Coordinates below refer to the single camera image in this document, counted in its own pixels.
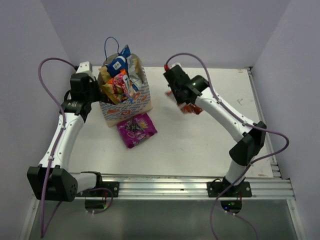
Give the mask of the red Doritos bag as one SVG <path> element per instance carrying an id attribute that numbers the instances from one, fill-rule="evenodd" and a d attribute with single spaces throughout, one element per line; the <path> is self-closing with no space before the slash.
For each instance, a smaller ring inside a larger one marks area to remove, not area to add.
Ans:
<path id="1" fill-rule="evenodd" d="M 164 93 L 171 101 L 173 101 L 177 107 L 180 109 L 180 111 L 183 113 L 183 114 L 196 114 L 196 115 L 199 115 L 203 109 L 198 107 L 197 105 L 195 104 L 192 104 L 192 103 L 189 103 L 189 104 L 186 104 L 186 103 L 178 103 L 174 97 L 174 94 L 172 93 L 172 91 L 166 91 Z"/>

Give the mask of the tan kraft snack bag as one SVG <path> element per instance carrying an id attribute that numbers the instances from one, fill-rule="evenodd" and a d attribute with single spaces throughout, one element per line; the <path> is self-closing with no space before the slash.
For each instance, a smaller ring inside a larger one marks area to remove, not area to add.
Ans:
<path id="1" fill-rule="evenodd" d="M 133 54 L 133 53 L 132 53 L 132 56 L 133 56 L 133 60 L 134 60 L 134 63 L 135 63 L 135 70 L 136 70 L 138 76 L 140 77 L 140 79 L 141 79 L 141 81 L 142 81 L 142 85 L 143 85 L 143 83 L 144 83 L 145 81 L 143 80 L 141 60 L 140 60 L 140 58 L 139 58 L 136 54 Z M 106 64 L 111 63 L 111 61 L 112 61 L 114 58 L 112 58 L 111 60 L 107 60 L 107 61 L 105 62 L 105 64 L 104 64 L 104 66 L 102 66 L 102 67 L 100 67 L 100 68 L 98 69 L 98 71 L 99 71 L 99 73 L 98 73 L 98 85 L 99 85 L 100 91 L 101 91 L 101 93 L 102 93 L 102 101 L 103 101 L 103 102 L 109 102 L 109 103 L 111 103 L 111 104 L 113 104 L 113 105 L 114 105 L 114 103 L 112 103 L 111 100 L 107 97 L 107 95 L 106 95 L 105 93 L 103 93 L 103 91 L 102 91 L 102 85 L 104 85 L 105 83 L 107 83 L 108 80 L 110 80 L 111 78 L 113 78 L 113 77 L 111 77 L 111 76 L 109 75 L 109 73 L 107 72 Z"/>

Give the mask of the colourful Fox's candy bag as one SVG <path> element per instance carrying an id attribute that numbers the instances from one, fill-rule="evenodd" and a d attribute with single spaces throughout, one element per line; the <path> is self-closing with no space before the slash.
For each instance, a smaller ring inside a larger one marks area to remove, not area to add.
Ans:
<path id="1" fill-rule="evenodd" d="M 103 84 L 101 89 L 115 105 L 126 100 L 133 101 L 134 89 L 125 69 L 121 69 L 120 73 Z"/>

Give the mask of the blue checkered paper bag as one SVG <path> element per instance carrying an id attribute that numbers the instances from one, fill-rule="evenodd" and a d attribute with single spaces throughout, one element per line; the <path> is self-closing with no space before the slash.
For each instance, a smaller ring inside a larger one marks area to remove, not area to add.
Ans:
<path id="1" fill-rule="evenodd" d="M 107 60 L 111 60 L 112 58 L 118 56 L 118 54 L 121 51 L 122 49 L 120 49 L 120 46 L 117 45 L 117 52 L 113 55 L 108 55 L 107 44 L 105 43 L 104 44 L 105 61 L 103 62 L 102 67 L 105 65 L 105 62 Z M 111 104 L 110 102 L 104 102 L 103 95 L 102 95 L 99 105 L 108 127 L 112 127 L 123 120 L 129 119 L 138 114 L 145 113 L 152 109 L 153 106 L 151 102 L 150 88 L 149 88 L 149 83 L 147 80 L 147 76 L 146 76 L 146 72 L 143 67 L 143 64 L 142 64 L 142 79 L 144 80 L 142 88 L 140 91 L 136 92 L 133 95 L 132 101 L 127 99 L 120 104 Z"/>

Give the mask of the blue Doritos bag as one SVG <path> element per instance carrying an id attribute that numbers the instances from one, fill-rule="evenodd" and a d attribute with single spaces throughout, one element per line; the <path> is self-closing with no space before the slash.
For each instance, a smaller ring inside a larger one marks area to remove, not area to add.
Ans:
<path id="1" fill-rule="evenodd" d="M 142 87 L 142 80 L 136 72 L 136 65 L 128 45 L 122 49 L 111 63 L 107 63 L 105 66 L 111 77 L 115 77 L 121 70 L 126 70 L 134 91 L 137 92 Z"/>

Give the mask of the purple candy bag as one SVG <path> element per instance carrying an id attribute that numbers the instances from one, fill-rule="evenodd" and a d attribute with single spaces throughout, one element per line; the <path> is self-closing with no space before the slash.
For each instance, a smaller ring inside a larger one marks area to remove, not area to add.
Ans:
<path id="1" fill-rule="evenodd" d="M 125 146 L 129 149 L 146 141 L 158 132 L 147 113 L 138 114 L 121 121 L 116 127 Z"/>

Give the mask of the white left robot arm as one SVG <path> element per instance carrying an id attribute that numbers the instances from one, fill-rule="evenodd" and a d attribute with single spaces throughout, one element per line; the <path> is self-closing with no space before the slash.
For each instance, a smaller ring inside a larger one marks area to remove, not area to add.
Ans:
<path id="1" fill-rule="evenodd" d="M 92 103 L 101 98 L 98 82 L 90 73 L 75 73 L 70 78 L 70 90 L 61 104 L 57 129 L 50 146 L 38 164 L 27 171 L 27 179 L 38 200 L 71 202 L 87 191 L 92 196 L 103 193 L 100 173 L 68 171 L 73 147 L 80 130 L 92 110 Z"/>

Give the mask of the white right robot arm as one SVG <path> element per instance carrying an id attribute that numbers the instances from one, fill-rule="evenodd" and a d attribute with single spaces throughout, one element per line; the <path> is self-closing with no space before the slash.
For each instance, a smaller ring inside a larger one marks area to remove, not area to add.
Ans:
<path id="1" fill-rule="evenodd" d="M 229 150 L 231 163 L 224 177 L 223 192 L 235 196 L 244 180 L 244 171 L 265 144 L 266 129 L 262 121 L 255 123 L 231 107 L 218 94 L 212 93 L 211 82 L 200 75 L 190 78 L 178 64 L 164 66 L 164 77 L 179 105 L 194 105 L 212 116 L 236 142 Z"/>

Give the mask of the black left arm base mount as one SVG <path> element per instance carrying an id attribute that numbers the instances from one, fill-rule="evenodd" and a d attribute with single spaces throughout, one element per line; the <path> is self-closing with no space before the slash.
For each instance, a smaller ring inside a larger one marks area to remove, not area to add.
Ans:
<path id="1" fill-rule="evenodd" d="M 77 181 L 77 197 L 102 197 L 117 198 L 120 183 L 115 180 L 103 181 L 102 174 L 96 171 L 85 171 L 73 175 Z"/>

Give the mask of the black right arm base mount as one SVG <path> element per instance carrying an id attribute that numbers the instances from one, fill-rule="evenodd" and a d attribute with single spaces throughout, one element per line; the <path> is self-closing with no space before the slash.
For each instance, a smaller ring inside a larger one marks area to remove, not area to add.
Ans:
<path id="1" fill-rule="evenodd" d="M 212 181 L 208 181 L 206 183 L 206 190 L 209 198 L 250 198 L 253 196 L 251 185 L 248 181 L 242 180 L 239 184 L 232 185 L 225 177 L 222 179 L 216 178 Z"/>

